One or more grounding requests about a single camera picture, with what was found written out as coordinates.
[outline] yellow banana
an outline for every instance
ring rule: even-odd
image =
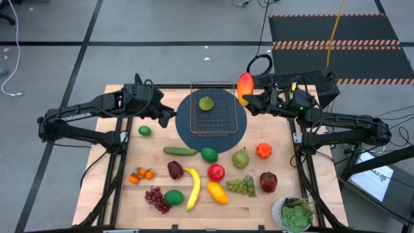
[[[193,191],[191,192],[190,198],[187,203],[187,212],[190,212],[193,208],[197,199],[200,195],[201,180],[199,173],[193,168],[183,168],[184,171],[188,172],[194,180]]]

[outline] white paper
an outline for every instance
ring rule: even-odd
[[[374,158],[370,153],[365,152],[360,155],[357,163]],[[388,166],[372,169],[358,174],[354,174],[349,179],[353,184],[377,198],[379,201],[384,200],[390,179],[386,177],[393,176],[393,170]]]

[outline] pear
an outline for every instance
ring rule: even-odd
[[[199,101],[199,107],[203,111],[212,110],[214,106],[214,101],[210,96],[202,97]]]
[[[237,168],[245,168],[248,164],[248,154],[245,149],[246,148],[243,148],[233,154],[233,157],[232,157],[233,165],[236,166]]]

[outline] wooden table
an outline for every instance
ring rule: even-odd
[[[117,91],[120,88],[122,88],[121,85],[108,85],[105,92]],[[181,101],[189,95],[190,90],[163,89],[162,92],[165,94],[162,103],[177,110]],[[261,93],[262,90],[255,90],[255,92]],[[314,86],[309,86],[309,92],[317,96]],[[234,148],[220,153],[218,163],[226,170],[226,177],[221,181],[224,189],[227,180],[242,179],[249,174],[254,178],[257,197],[226,192],[230,199],[227,205],[216,203],[209,195],[206,185],[209,182],[207,169],[210,164],[203,161],[199,153],[192,157],[178,157],[163,153],[164,146],[186,147],[177,133],[174,119],[169,121],[166,129],[162,129],[157,120],[134,118],[116,228],[170,229],[172,225],[177,224],[179,229],[255,230],[258,225],[264,225],[266,230],[279,230],[271,217],[272,205],[282,197],[300,196],[297,170],[289,164],[289,160],[294,154],[289,123],[281,117],[272,117],[271,115],[253,117],[248,111],[246,114],[248,124],[244,137]],[[111,131],[115,129],[115,124],[115,118],[99,118],[96,130]],[[126,119],[122,126],[123,129],[125,129],[125,125]],[[138,128],[143,125],[151,127],[152,136],[143,137],[138,133]],[[256,146],[260,142],[267,142],[273,147],[273,155],[267,160],[261,160],[255,154]],[[245,169],[239,170],[233,166],[231,156],[243,147],[246,147],[250,163]],[[328,146],[321,148],[320,151],[331,156]],[[87,165],[95,161],[103,152],[104,148],[100,145],[93,146]],[[313,158],[321,198],[339,221],[347,225],[334,164],[318,154]],[[184,168],[195,168],[200,173],[201,192],[199,200],[191,212],[186,211],[186,203],[193,188],[193,179],[188,173],[184,173],[184,176],[179,180],[173,180],[167,170],[167,163],[173,160],[178,161]],[[81,222],[101,197],[108,161],[109,156],[106,156],[86,175],[73,219],[74,224]],[[153,168],[154,178],[150,181],[142,180],[138,184],[129,183],[128,176],[139,166]],[[269,171],[278,177],[278,186],[273,194],[264,193],[259,185],[259,176],[263,172]],[[151,186],[159,186],[163,194],[170,189],[180,190],[185,196],[184,203],[173,207],[165,215],[162,215],[155,208],[150,209],[145,202],[144,194]],[[111,199],[107,205],[106,223],[109,222]],[[314,220],[314,225],[317,226],[316,217]]]

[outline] metal wire basket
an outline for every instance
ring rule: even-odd
[[[232,82],[193,82],[190,86],[190,131],[199,137],[227,137],[237,131],[237,113]],[[209,96],[213,109],[203,111],[201,98]]]

